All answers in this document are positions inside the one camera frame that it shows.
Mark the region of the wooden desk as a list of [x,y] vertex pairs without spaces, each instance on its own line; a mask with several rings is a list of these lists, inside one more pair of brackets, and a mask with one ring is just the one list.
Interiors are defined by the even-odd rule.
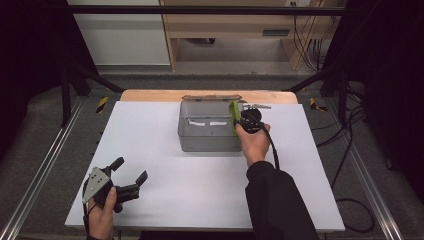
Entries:
[[[159,0],[162,6],[344,7],[347,0]],[[164,14],[165,36],[172,67],[182,39],[277,39],[296,71],[307,58],[313,39],[330,39],[338,23],[330,16]]]

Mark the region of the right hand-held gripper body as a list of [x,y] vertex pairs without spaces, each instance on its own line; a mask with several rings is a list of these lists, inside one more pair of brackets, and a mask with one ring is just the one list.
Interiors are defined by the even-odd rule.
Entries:
[[257,108],[248,108],[241,110],[237,119],[237,124],[241,127],[241,131],[246,134],[256,134],[263,131],[269,133],[269,129],[262,121],[262,113]]

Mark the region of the white table sheet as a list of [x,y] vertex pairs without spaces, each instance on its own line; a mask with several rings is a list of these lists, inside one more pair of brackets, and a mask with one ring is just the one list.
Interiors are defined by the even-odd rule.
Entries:
[[[115,104],[93,166],[117,158],[113,173],[119,186],[148,174],[140,196],[124,203],[114,217],[117,228],[137,230],[249,231],[245,197],[246,160],[240,152],[184,152],[177,134],[177,102]],[[330,189],[303,107],[270,104],[262,112],[276,146],[269,161],[278,160],[295,180],[320,232],[341,231],[342,218]]]

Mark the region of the yellow black hazard tape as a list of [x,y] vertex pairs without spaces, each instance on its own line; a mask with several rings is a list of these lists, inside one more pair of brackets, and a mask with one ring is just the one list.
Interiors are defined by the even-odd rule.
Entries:
[[99,101],[98,107],[96,109],[96,113],[101,113],[108,101],[109,97],[102,97]]
[[327,107],[318,106],[316,104],[316,101],[315,101],[314,98],[310,98],[310,109],[321,111],[321,112],[327,112],[328,111]]

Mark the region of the grey transparent storage box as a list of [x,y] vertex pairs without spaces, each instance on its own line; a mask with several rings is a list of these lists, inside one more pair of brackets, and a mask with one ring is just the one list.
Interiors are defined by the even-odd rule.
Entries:
[[240,152],[230,104],[242,97],[231,95],[185,95],[179,110],[177,133],[184,152]]

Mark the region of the aluminium rail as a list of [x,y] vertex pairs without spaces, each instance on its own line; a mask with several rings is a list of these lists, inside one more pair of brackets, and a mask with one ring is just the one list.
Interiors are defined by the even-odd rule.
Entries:
[[0,231],[0,240],[15,240],[18,236],[20,229],[30,213],[52,167],[54,166],[76,120],[80,115],[85,101],[85,97],[76,98],[68,122],[59,129],[25,194],[21,198],[18,206],[7,221],[6,225]]
[[350,159],[353,169],[374,213],[375,219],[378,221],[386,240],[404,240],[383,196],[366,168],[359,151],[353,143],[352,126],[348,123],[343,126],[337,119],[337,104],[334,100],[325,98],[324,101],[328,106],[331,116],[336,120],[337,126],[340,129],[346,127],[346,133],[342,136],[343,143],[346,146],[343,159]]

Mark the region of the wooden table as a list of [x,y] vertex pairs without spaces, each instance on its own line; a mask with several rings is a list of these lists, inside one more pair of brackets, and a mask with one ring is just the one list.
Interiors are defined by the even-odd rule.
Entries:
[[297,104],[292,92],[265,90],[154,90],[129,89],[122,93],[121,101],[139,102],[180,102],[185,95],[240,95],[249,103]]

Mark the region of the green phone case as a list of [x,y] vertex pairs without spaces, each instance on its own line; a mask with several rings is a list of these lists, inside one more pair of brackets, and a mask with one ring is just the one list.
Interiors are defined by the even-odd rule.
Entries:
[[236,136],[236,124],[240,121],[241,118],[241,112],[239,109],[239,102],[238,101],[232,101],[229,104],[229,114],[230,114],[230,121],[233,128],[233,135]]

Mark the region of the black frame strut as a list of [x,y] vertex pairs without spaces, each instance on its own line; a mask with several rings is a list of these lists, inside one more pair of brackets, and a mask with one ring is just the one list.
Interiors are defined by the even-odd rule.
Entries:
[[320,94],[322,97],[332,97],[335,92],[338,92],[338,105],[337,105],[337,119],[341,122],[343,126],[347,123],[346,118],[346,102],[347,102],[347,88],[348,88],[348,78],[347,73],[341,67],[330,66],[306,80],[301,81],[300,83],[289,87],[286,89],[286,92],[297,93],[303,88],[322,80],[323,84],[320,89]]
[[62,127],[65,127],[71,119],[70,87],[73,87],[78,96],[88,96],[91,88],[86,80],[91,79],[115,93],[123,93],[121,88],[101,77],[98,73],[88,70],[81,65],[65,66],[60,71],[61,95],[62,95]]

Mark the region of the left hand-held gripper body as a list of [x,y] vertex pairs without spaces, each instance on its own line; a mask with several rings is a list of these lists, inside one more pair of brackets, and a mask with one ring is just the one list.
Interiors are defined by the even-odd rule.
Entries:
[[124,202],[138,199],[140,179],[137,179],[131,185],[117,186],[111,178],[112,172],[116,170],[117,167],[113,166],[107,166],[105,168],[94,167],[83,184],[82,203],[87,204],[90,199],[93,199],[100,207],[103,207],[112,187],[116,188],[117,194],[117,200],[113,208],[115,213],[120,213],[123,210],[122,204]]

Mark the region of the black curtain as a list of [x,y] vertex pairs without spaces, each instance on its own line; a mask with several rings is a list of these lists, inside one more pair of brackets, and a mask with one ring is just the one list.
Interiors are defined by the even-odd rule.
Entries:
[[51,41],[70,59],[96,72],[74,15],[44,6],[67,0],[0,0],[0,160],[10,149],[32,97],[60,85],[60,65]]
[[388,158],[424,203],[424,0],[346,0],[324,66],[365,87],[365,110]]

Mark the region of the person's left hand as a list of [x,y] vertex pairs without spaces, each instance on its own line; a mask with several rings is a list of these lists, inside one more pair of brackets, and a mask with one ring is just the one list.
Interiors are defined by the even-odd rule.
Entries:
[[89,200],[87,240],[113,240],[113,209],[116,200],[114,187],[110,189],[103,207],[99,207],[94,199]]

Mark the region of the person's right hand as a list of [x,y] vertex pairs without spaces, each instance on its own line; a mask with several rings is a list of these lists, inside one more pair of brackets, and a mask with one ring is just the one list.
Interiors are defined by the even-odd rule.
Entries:
[[240,139],[247,166],[250,167],[256,162],[264,161],[270,146],[266,132],[260,130],[254,134],[249,134],[240,124],[235,126],[235,131]]

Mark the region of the white cabinet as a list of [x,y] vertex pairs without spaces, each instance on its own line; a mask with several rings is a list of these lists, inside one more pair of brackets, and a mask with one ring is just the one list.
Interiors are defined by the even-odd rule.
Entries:
[[160,14],[75,14],[97,66],[169,65]]

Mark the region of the black horizontal frame bar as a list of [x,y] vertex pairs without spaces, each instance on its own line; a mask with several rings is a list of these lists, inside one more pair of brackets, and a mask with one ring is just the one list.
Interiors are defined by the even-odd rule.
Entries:
[[293,15],[342,16],[344,8],[247,7],[247,6],[118,6],[70,5],[75,14],[181,14],[181,15]]

